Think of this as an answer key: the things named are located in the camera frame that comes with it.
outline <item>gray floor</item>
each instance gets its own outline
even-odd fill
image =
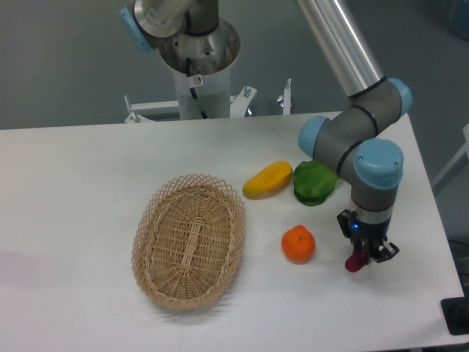
[[[121,123],[124,95],[134,103],[174,100],[158,56],[140,54],[125,36],[118,12],[127,2],[0,1],[0,129]],[[430,179],[461,147],[469,123],[469,42],[451,32],[443,2],[348,2],[386,75],[412,88],[410,117]],[[242,41],[232,93],[256,87],[257,114],[278,113],[288,77],[294,112],[347,106],[293,1],[220,4]],[[436,198],[448,237],[462,241],[469,241],[468,184],[466,167]]]

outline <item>red object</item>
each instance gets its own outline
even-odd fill
[[[367,260],[365,253],[354,253],[349,257],[349,259],[345,261],[345,268],[351,273],[356,273],[366,265],[366,262]]]

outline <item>plastic fruit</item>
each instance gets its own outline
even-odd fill
[[[361,270],[367,263],[366,259],[366,252],[361,251],[352,254],[346,261],[345,261],[345,268],[351,272],[356,273],[357,271]]]
[[[313,235],[303,225],[286,231],[281,238],[281,248],[288,259],[295,263],[308,261],[316,249]]]
[[[277,161],[253,176],[243,186],[243,193],[251,199],[269,197],[289,184],[292,166],[286,161]]]
[[[320,205],[329,197],[339,178],[316,161],[304,161],[293,172],[293,193],[304,205]]]

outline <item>yellow mango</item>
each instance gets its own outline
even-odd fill
[[[277,161],[248,180],[243,186],[243,193],[250,199],[270,197],[288,185],[292,173],[288,162]]]

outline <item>sticker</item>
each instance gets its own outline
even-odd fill
[[[200,87],[204,85],[202,75],[188,77],[189,88]]]

